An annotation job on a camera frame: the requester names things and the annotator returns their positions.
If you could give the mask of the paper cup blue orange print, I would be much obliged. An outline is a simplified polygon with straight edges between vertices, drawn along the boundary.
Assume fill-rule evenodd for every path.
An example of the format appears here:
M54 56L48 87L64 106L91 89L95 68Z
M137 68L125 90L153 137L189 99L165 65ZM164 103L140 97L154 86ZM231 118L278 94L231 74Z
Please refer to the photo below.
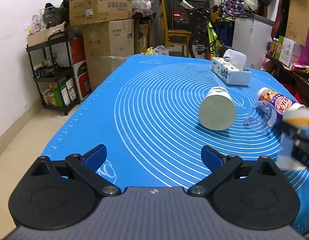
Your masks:
M309 108L288 110L276 128L281 132L277 166L286 171L309 169Z

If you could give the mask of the white paper cup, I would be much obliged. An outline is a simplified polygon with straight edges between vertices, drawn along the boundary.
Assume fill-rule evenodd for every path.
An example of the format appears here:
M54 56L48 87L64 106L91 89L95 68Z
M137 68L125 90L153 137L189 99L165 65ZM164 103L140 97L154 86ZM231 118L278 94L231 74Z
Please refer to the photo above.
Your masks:
M199 106L198 118L207 129L228 129L236 118L236 106L229 92L224 87L212 87Z

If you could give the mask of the purple printed paper cup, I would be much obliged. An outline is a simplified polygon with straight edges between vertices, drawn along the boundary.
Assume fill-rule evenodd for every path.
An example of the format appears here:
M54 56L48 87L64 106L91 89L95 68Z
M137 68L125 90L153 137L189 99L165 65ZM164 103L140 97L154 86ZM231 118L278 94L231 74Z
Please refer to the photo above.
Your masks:
M283 119L285 113L305 108L304 105L267 87L263 87L258 91L257 106L267 117L270 117L270 114L276 112L277 119L280 121Z

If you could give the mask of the blue silicone baking mat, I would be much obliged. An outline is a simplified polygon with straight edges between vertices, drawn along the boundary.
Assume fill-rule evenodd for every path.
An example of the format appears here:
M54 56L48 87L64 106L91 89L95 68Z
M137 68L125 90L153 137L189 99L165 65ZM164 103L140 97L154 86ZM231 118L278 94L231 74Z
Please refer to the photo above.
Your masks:
M204 128L198 109L212 87L224 82L210 61L173 56L134 55L99 85L48 142L43 154L63 160L99 144L107 159L98 174L120 189L190 187L210 174L201 149L244 160L276 158L280 136L244 124L258 91L289 91L267 72L254 70L248 86L227 86L236 118L225 131Z

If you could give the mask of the white tissue box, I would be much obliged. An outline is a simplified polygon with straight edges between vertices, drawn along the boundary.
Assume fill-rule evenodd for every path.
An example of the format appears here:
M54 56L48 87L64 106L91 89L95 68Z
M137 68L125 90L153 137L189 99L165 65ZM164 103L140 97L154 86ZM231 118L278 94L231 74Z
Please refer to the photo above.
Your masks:
M252 76L245 67L247 56L236 50L227 49L223 57L213 57L211 70L227 85L248 86Z

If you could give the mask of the black shelf rack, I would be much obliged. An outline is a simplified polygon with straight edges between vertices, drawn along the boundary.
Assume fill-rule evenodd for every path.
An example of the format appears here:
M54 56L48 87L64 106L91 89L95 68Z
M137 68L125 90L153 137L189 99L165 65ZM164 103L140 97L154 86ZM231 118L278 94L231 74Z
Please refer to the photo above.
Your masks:
M64 64L60 63L60 58L56 55L56 46L66 49ZM43 108L69 115L80 103L80 99L66 31L56 31L44 42L27 45L26 51Z

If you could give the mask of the dark wooden side table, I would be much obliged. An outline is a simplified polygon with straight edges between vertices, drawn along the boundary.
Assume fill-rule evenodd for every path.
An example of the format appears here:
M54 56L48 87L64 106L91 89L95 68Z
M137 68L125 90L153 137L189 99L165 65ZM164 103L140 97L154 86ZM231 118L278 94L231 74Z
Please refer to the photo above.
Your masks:
M297 99L309 107L309 81L291 72L285 65L277 59L265 55L265 58L270 61L266 72L272 75L279 83L281 83L292 95L297 95Z

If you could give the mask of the black green bicycle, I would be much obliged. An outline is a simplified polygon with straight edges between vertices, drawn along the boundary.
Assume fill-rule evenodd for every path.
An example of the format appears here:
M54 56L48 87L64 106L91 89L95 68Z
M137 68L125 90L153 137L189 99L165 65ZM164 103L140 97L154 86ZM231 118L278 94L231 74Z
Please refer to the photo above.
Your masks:
M192 58L211 60L213 57L223 57L231 49L226 45L226 39L221 38L221 31L231 28L230 20L219 15L220 5L209 9L194 7L186 0L180 0L179 5L187 10L187 20L190 28L188 42Z

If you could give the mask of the green white carton box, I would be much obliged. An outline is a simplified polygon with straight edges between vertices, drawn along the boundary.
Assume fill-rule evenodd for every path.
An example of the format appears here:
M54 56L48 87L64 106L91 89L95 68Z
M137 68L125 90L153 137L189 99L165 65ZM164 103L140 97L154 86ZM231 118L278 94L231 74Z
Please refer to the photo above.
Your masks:
M292 59L293 49L295 42L289 38L279 36L277 48L274 58L289 67Z

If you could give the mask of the white chest freezer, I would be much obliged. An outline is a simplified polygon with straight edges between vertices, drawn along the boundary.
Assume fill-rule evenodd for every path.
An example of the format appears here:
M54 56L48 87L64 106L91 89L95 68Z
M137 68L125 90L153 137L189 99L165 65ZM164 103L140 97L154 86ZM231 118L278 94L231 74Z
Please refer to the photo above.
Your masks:
M255 14L235 18L231 47L247 56L246 67L261 69L273 25L273 21Z

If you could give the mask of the wooden yellow chair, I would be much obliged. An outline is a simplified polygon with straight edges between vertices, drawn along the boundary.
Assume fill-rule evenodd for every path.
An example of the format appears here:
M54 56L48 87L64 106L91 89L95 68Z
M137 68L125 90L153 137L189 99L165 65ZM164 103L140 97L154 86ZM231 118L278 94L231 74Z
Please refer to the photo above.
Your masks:
M167 47L181 46L182 47L182 55L189 57L189 40L191 32L187 30L171 30L168 29L167 25L167 16L165 10L165 1L159 0L159 16L160 23L162 28L162 36L163 36L163 45ZM182 42L174 42L172 38L180 37L182 38Z

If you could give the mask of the black helmet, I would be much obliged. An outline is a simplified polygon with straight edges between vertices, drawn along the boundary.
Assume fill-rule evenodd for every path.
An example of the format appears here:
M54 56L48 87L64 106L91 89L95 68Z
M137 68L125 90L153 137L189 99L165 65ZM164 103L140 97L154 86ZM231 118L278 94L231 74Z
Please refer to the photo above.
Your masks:
M67 25L69 23L68 0L64 0L59 6L54 6L52 3L46 3L45 7L41 10L41 15L46 29L63 23Z

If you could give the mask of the upper open cardboard box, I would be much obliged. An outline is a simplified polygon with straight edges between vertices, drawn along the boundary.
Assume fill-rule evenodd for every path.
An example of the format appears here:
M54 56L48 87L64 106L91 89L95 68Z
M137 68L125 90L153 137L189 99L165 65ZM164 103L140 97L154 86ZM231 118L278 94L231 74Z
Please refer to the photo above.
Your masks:
M69 0L72 26L132 18L132 0Z

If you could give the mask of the tall brown cardboard box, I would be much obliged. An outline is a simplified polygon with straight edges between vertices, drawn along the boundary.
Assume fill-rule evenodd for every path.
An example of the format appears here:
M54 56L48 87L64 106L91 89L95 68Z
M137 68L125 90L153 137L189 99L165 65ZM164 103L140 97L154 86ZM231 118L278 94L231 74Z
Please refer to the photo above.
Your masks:
M309 0L290 0L285 37L305 46L309 33Z

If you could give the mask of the floral purple bag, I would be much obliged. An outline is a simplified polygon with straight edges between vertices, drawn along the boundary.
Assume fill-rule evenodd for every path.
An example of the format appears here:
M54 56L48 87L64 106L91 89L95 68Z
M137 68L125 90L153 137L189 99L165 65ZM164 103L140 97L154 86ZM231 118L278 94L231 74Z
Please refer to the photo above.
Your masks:
M222 17L237 17L245 13L243 0L221 0Z

